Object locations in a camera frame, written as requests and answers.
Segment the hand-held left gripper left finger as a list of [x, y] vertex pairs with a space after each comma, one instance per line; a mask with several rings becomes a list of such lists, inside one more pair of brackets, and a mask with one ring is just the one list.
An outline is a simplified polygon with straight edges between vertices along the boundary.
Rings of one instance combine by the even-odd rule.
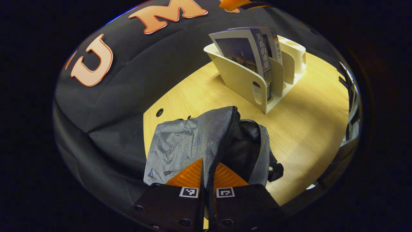
[[133, 219], [154, 231], [203, 231], [203, 159], [166, 184], [153, 183], [133, 204]]

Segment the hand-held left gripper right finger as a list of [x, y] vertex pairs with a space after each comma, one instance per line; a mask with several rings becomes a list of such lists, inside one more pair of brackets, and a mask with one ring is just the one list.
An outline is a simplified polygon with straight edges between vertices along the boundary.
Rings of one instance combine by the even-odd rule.
[[284, 211], [262, 184], [219, 163], [207, 188], [208, 231], [271, 231]]

